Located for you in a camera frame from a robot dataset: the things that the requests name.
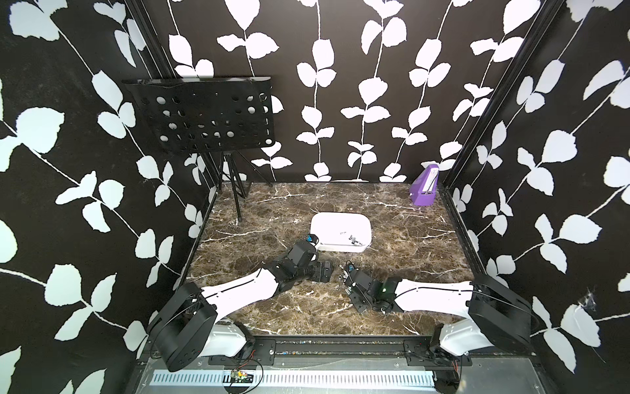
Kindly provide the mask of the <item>large chrome socket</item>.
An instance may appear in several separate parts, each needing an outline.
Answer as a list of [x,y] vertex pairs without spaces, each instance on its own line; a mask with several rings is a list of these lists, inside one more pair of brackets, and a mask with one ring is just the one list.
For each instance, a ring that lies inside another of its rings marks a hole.
[[352,244],[353,246],[362,246],[362,245],[363,245],[363,243],[361,243],[360,241],[358,241],[358,240],[357,240],[357,238],[356,238],[356,237],[354,237],[354,236],[350,236],[350,237],[349,237],[349,240],[350,240],[350,242],[351,242],[351,244]]

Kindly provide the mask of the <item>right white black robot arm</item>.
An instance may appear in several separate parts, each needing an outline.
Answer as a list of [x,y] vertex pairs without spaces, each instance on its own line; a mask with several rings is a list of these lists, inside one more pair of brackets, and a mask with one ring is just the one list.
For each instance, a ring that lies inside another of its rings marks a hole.
[[508,287],[484,275],[458,283],[415,282],[390,277],[384,282],[348,262],[341,278],[359,313],[433,312],[461,320],[437,327],[429,351],[452,356],[495,347],[512,354],[533,351],[532,305]]

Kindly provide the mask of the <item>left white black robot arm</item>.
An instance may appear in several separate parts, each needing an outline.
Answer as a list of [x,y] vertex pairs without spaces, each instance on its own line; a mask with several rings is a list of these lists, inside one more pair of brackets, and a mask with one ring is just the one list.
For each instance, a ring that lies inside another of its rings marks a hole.
[[180,286],[149,324],[151,351],[158,351],[167,370],[178,372],[195,359],[236,356],[245,334],[222,335],[214,328],[226,316],[259,301],[270,300],[303,281],[328,283],[334,267],[318,259],[317,242],[298,241],[252,274],[213,287],[193,282]]

